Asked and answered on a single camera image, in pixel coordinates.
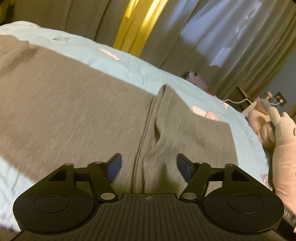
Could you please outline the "grey knit pants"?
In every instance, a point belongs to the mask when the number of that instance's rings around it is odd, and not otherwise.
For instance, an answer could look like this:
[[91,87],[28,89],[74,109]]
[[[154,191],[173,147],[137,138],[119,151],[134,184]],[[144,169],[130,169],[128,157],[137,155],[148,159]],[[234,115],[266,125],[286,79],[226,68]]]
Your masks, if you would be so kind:
[[1,36],[1,156],[34,181],[65,163],[122,155],[118,194],[176,193],[176,157],[237,164],[230,126],[194,114],[168,85],[156,95],[49,49]]

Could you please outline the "light blue bed sheet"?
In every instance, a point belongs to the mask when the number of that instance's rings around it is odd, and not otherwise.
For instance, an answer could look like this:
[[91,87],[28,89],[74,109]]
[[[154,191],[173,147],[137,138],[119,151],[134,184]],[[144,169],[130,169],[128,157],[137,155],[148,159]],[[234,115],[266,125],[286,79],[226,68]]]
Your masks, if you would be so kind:
[[1,34],[12,35],[19,40],[48,48],[152,94],[157,94],[162,85],[170,85],[189,107],[197,106],[205,111],[212,111],[220,121],[229,124],[241,169],[260,182],[268,174],[269,158],[245,116],[231,107],[224,107],[221,100],[180,77],[90,39],[42,28],[26,21],[1,26]]

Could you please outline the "pink plush toy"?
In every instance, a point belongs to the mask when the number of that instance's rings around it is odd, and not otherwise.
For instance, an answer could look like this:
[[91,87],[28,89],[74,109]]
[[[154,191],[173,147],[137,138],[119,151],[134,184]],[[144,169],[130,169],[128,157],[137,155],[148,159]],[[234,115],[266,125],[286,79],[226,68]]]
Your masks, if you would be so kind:
[[260,99],[253,110],[248,113],[248,122],[257,134],[262,146],[269,152],[275,147],[275,127],[270,120],[269,109],[271,104],[265,99]]

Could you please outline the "dark bedside table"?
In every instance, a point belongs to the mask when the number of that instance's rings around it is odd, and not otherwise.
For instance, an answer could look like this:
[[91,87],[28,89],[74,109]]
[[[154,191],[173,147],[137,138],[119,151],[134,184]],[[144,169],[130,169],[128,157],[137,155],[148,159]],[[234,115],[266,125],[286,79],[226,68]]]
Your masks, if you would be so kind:
[[230,99],[226,102],[235,110],[242,113],[245,109],[251,106],[253,100],[244,90],[242,90],[240,87],[236,87],[236,90],[230,96]]

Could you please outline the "grey curtain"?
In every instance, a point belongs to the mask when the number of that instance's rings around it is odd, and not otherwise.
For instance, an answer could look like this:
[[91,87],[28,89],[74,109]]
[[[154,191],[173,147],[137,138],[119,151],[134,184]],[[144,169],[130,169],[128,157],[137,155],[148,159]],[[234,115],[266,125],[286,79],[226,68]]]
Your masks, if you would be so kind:
[[[1,1],[1,22],[27,21],[113,47],[129,1]],[[257,95],[295,49],[294,1],[168,1],[139,56],[201,75],[219,97]]]

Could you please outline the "yellow curtain panel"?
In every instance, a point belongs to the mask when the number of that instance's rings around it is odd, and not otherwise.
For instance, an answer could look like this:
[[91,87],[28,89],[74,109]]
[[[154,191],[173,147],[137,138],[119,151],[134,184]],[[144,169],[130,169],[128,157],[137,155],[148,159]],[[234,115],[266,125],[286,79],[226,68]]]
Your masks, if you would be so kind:
[[139,57],[168,0],[129,1],[113,47]]

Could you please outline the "black wall socket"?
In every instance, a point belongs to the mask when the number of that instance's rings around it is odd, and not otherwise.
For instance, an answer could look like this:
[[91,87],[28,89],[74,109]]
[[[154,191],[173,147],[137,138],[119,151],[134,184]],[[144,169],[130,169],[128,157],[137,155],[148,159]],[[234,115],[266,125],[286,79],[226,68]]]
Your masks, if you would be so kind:
[[276,105],[284,106],[287,103],[287,100],[283,97],[283,95],[278,92],[274,97],[275,102],[277,102]]

